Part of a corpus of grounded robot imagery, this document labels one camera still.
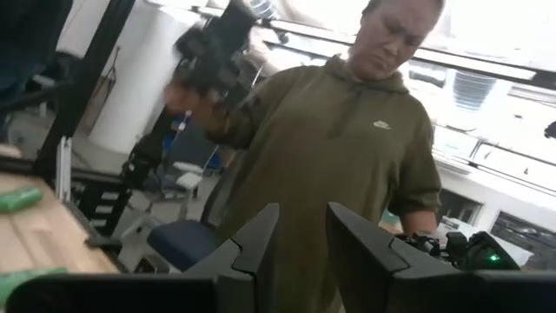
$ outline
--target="person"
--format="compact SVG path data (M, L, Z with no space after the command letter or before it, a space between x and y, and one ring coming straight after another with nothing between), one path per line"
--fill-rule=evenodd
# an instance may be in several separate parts
M177 81L165 90L168 110L192 110L210 139L247 150L216 231L220 243L268 203L280 204L276 312L341 307L327 257L328 202L375 223L387 207L406 233L436 230L433 126L397 69L443 7L443 0L372 0L347 61L281 71L230 112Z

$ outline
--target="wooden desk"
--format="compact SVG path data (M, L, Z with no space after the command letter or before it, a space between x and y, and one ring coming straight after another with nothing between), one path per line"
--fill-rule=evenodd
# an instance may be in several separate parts
M0 215L0 272L58 266L70 272L117 272L101 250L83 243L87 232L43 180L0 173L0 192L24 186L42 188L44 197L33 207Z

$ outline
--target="hand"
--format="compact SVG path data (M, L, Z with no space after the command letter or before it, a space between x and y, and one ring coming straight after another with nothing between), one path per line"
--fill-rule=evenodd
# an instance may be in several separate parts
M199 108L212 109L217 102L213 99L214 97L202 97L195 87L183 87L175 79L164 89L166 109L171 114L184 114L188 111L197 111Z

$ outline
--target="hood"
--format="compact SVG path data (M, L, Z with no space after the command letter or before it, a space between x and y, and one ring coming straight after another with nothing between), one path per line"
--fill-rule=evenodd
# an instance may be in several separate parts
M340 59L339 56L330 58L326 65L324 65L326 72L344 81L356 83L365 86L369 89L384 90L397 93L408 93L406 86L403 83L403 76L399 71L396 71L391 77L380 81L366 81L361 82L355 78L354 74L349 71L346 62Z

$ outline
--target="green object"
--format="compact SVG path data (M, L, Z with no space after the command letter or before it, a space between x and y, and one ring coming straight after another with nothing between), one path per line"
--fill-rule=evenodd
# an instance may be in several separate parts
M43 199L43 191L37 187L23 187L0 195L0 213L13 213L30 207Z
M48 275L67 273L65 268L21 270L10 273L0 273L0 308L3 308L11 292L22 283L33 278Z
M491 255L488 259L492 262L498 262L500 260L500 257L498 255Z

